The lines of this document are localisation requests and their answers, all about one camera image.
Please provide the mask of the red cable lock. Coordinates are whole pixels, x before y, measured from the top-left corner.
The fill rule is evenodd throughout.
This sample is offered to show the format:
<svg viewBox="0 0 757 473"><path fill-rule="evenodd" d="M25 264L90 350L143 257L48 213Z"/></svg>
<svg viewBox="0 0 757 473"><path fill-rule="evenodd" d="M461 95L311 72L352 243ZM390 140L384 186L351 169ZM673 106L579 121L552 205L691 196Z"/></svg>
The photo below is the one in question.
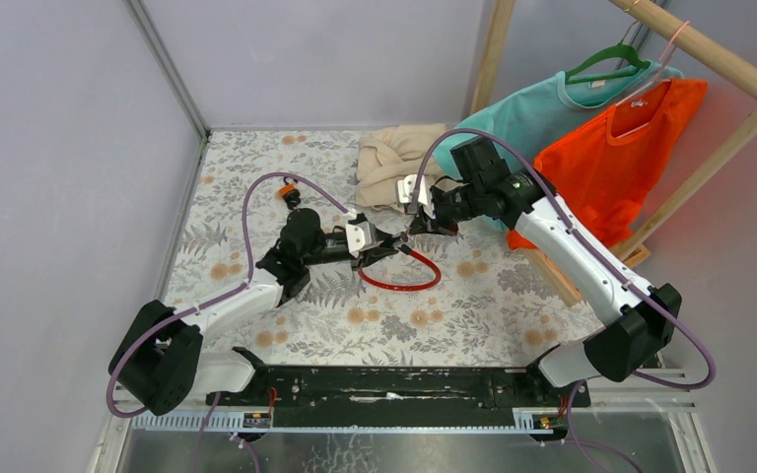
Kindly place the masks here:
<svg viewBox="0 0 757 473"><path fill-rule="evenodd" d="M426 291L439 284L443 273L436 263L407 244L398 250L409 259L400 269L381 271L378 279L364 269L358 269L357 275L368 285L394 292Z"/></svg>

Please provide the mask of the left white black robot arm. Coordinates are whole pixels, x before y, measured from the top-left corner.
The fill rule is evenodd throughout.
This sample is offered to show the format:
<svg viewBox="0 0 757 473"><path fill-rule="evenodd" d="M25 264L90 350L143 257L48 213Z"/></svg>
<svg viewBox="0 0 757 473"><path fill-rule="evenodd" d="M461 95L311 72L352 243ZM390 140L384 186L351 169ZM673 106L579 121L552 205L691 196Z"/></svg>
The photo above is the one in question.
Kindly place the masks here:
<svg viewBox="0 0 757 473"><path fill-rule="evenodd" d="M191 393L229 391L241 404L257 403L265 395L264 375L235 353L203 355L203 346L294 299L308 285L311 266L348 261L361 269L398 253L407 240L406 233L384 232L362 213L344 229L326 233L314 210L292 211L275 244L238 288L183 311L160 301L139 309L108 366L109 410L123 414L113 400L118 385L156 416L174 410Z"/></svg>

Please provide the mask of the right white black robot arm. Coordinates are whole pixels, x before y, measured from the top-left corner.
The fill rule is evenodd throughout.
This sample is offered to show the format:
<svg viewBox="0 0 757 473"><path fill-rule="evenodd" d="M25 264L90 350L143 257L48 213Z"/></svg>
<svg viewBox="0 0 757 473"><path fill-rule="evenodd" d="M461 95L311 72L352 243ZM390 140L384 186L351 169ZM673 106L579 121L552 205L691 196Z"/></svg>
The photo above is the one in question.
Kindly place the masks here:
<svg viewBox="0 0 757 473"><path fill-rule="evenodd" d="M411 233L452 235L460 222L498 220L547 256L588 302L601 329L525 367L520 384L535 404L553 404L580 380L626 380L671 341L680 294L669 284L654 286L615 256L531 165L511 170L498 152L502 144L480 136L452 149L460 180L450 191L419 174L399 179L397 200L413 217Z"/></svg>

